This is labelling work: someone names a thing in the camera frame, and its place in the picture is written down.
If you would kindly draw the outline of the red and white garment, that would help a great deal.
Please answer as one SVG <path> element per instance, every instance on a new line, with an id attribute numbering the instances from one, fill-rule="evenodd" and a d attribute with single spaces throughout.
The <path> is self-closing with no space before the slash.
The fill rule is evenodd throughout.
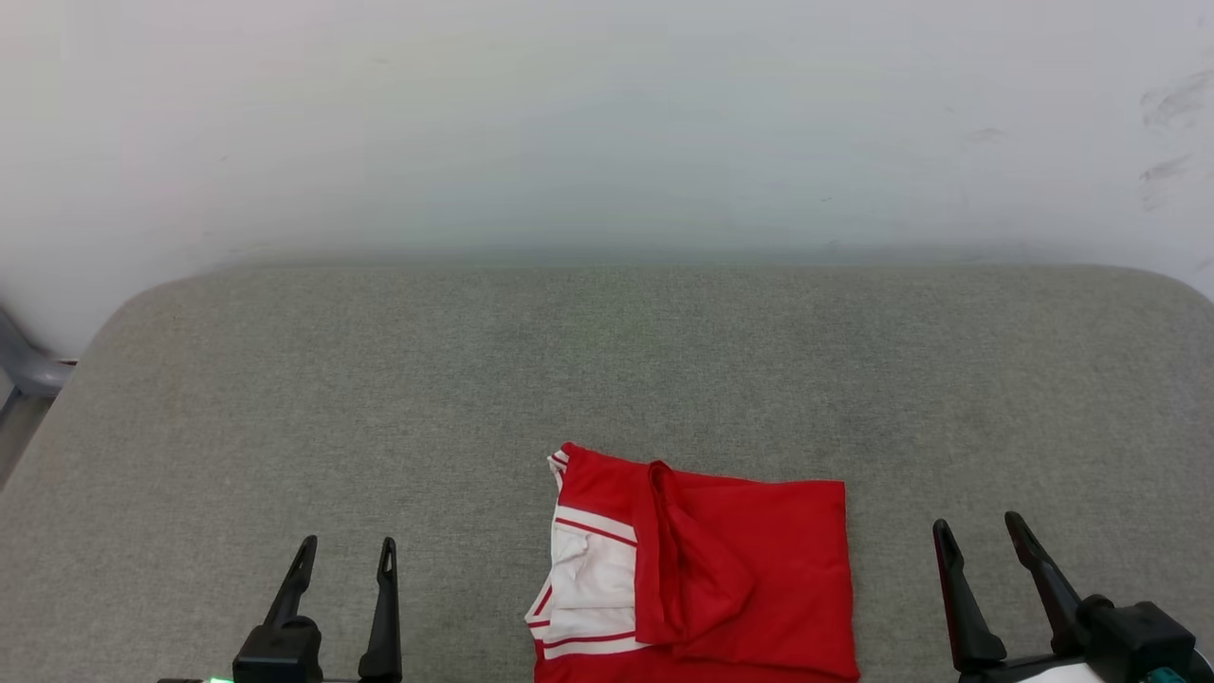
<path id="1" fill-rule="evenodd" d="M 758 483 L 565 444 L 534 683 L 858 683 L 840 480 Z"/>

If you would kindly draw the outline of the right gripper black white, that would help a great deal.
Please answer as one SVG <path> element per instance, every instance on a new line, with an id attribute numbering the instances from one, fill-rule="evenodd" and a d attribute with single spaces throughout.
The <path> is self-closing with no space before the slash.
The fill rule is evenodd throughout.
<path id="1" fill-rule="evenodd" d="M 1004 523 L 1021 567 L 1036 584 L 1053 653 L 1006 658 L 968 584 L 966 558 L 954 533 L 937 519 L 932 539 L 958 683 L 1214 683 L 1214 664 L 1170 614 L 1148 601 L 1124 608 L 1101 594 L 1080 601 L 1023 516 L 1006 511 Z"/>

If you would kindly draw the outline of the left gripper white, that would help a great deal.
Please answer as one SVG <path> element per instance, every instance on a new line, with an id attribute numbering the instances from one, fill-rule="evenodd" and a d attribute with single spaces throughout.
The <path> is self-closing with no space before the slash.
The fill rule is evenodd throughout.
<path id="1" fill-rule="evenodd" d="M 220 677 L 161 677 L 159 683 L 354 683 L 353 678 L 325 677 L 320 667 L 322 632 L 311 617 L 299 617 L 300 601 L 310 587 L 318 537 L 304 537 L 285 579 L 279 584 L 265 625 L 248 633 L 229 675 Z M 382 539 L 378 557 L 378 602 L 367 650 L 359 659 L 359 683 L 402 683 L 399 649 L 399 588 L 397 545 Z"/>

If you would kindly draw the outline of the grey fabric sofa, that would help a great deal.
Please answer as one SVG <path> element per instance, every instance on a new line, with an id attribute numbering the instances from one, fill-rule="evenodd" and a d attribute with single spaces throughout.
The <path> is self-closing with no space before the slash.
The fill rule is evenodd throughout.
<path id="1" fill-rule="evenodd" d="M 0 683 L 229 675 L 304 537 L 352 677 L 382 539 L 403 670 L 529 683 L 565 442 L 847 488 L 864 683 L 953 683 L 929 528 L 1012 656 L 1080 594 L 1214 658 L 1214 304 L 1102 267 L 232 269 L 87 345 L 0 486 Z"/>

